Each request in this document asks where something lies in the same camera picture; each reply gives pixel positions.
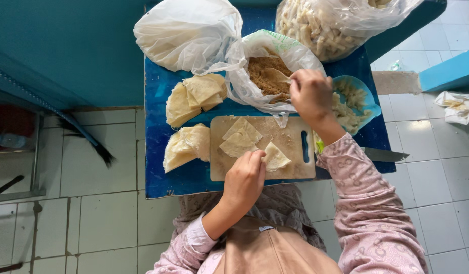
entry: pink long-sleeve shirt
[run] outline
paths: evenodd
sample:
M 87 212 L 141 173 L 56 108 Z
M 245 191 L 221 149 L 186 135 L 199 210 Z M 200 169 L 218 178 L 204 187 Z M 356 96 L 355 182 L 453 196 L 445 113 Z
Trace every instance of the pink long-sleeve shirt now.
M 325 147 L 317 165 L 330 172 L 340 197 L 334 227 L 344 273 L 427 273 L 424 250 L 395 187 L 349 134 Z M 211 251 L 217 241 L 205 232 L 203 215 L 171 241 L 147 274 L 214 272 L 224 250 Z

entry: white tile floor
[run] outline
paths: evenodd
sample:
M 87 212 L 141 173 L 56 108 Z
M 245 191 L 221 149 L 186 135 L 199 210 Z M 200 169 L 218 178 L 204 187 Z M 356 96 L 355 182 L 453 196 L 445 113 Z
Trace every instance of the white tile floor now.
M 372 64 L 372 70 L 421 72 L 469 50 L 469 1 L 448 0 L 446 11 Z
M 433 104 L 435 96 L 379 96 L 392 149 L 411 154 L 396 165 L 396 173 L 384 177 L 396 186 L 433 272 L 447 273 L 460 262 L 461 273 L 469 273 L 469 125 L 445 123 L 442 109 Z M 179 207 L 175 197 L 145 200 L 145 122 L 143 110 L 136 111 L 81 115 L 118 159 L 110 170 L 85 140 L 63 138 L 59 128 L 43 130 L 40 181 L 48 194 L 38 202 L 0 204 L 0 266 L 30 262 L 34 250 L 34 273 L 39 274 L 145 273 L 153 268 L 168 246 Z M 30 176 L 29 170 L 19 172 Z M 338 260 L 334 183 L 299 187 L 328 254 Z M 34 208 L 40 207 L 34 247 Z

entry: cutting board handle hole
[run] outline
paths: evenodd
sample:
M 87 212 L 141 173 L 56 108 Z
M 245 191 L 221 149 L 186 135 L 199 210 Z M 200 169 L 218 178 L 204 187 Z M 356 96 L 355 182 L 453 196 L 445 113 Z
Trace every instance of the cutting board handle hole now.
M 304 162 L 309 163 L 309 144 L 307 144 L 307 132 L 302 131 L 302 155 L 304 156 Z

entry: blue painted ledge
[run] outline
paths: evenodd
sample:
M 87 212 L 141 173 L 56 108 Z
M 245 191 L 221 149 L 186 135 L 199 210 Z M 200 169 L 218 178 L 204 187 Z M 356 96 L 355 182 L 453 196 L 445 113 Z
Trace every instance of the blue painted ledge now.
M 419 73 L 423 92 L 469 91 L 469 51 Z

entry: beige apron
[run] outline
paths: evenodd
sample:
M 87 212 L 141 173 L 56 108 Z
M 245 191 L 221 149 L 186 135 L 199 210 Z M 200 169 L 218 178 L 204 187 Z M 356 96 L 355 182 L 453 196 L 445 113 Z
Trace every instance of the beige apron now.
M 260 229 L 266 226 L 274 229 Z M 215 274 L 342 273 L 333 259 L 290 227 L 244 216 L 226 233 L 226 250 Z

